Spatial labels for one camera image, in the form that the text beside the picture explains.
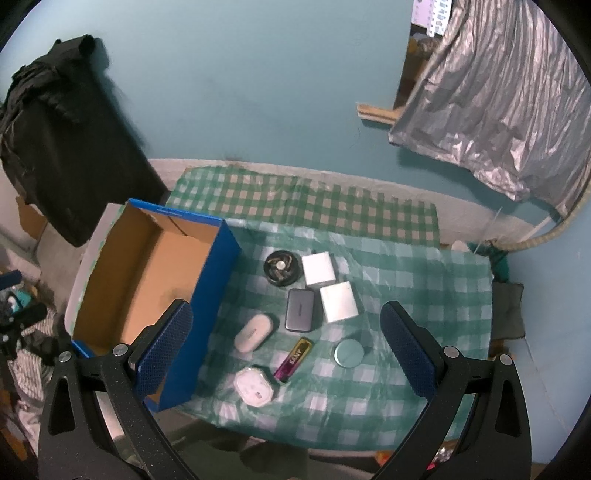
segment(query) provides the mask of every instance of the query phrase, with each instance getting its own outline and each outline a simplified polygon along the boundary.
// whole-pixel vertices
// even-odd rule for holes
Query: white square box
[[[353,289],[348,281],[335,283],[320,289],[324,315],[328,323],[338,322],[359,315]]]
[[[328,252],[301,257],[301,264],[306,285],[309,287],[324,287],[336,281],[335,269]]]

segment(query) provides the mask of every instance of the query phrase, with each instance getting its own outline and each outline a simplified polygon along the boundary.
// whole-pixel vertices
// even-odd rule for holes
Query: multicolored lighter
[[[273,374],[273,377],[282,383],[287,382],[296,369],[300,366],[300,363],[304,357],[308,355],[310,350],[312,350],[313,345],[314,344],[307,338],[300,338],[297,341],[295,347],[292,348],[289,355],[287,355],[287,358],[283,360],[281,366]]]

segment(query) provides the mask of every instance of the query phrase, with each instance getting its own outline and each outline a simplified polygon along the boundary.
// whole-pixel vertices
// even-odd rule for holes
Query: silver curtain
[[[591,87],[530,0],[456,0],[389,140],[566,216],[589,176]]]

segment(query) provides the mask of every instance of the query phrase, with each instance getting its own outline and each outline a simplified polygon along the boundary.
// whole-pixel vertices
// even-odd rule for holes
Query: gingham tablecloth
[[[379,327],[381,306],[398,300],[441,345],[486,358],[491,332],[491,269],[472,253],[439,250],[311,228],[228,220],[242,248],[226,290],[209,351],[191,401],[180,408],[218,426],[302,447],[344,450],[395,449],[425,402],[414,395]],[[300,334],[284,329],[288,288],[270,285],[263,260],[275,249],[300,255],[329,251],[339,281],[353,285],[360,315],[326,324],[305,337],[314,347],[284,385],[274,382],[271,404],[248,407],[233,388],[236,372],[259,365],[272,373]],[[303,288],[303,279],[292,287]],[[253,353],[241,354],[235,335],[256,313],[269,314],[274,333]],[[338,341],[355,338],[366,350],[362,365],[343,369],[332,358]],[[468,404],[449,437],[457,437]]]
[[[437,211],[432,203],[398,200],[366,189],[241,167],[188,169],[167,206],[224,218],[439,246]]]

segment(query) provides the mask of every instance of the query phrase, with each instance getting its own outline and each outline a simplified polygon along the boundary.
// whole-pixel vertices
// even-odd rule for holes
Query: silver bolt
[[[115,356],[125,355],[127,353],[127,350],[129,350],[127,345],[125,345],[124,343],[120,343],[115,348],[113,348],[113,355],[115,355]]]
[[[460,351],[454,346],[447,346],[443,349],[445,356],[449,358],[457,358],[460,356]]]
[[[499,360],[503,365],[511,365],[513,363],[513,359],[504,353],[499,357]]]
[[[70,352],[62,352],[58,358],[61,364],[65,364],[70,358],[72,358],[72,354]]]

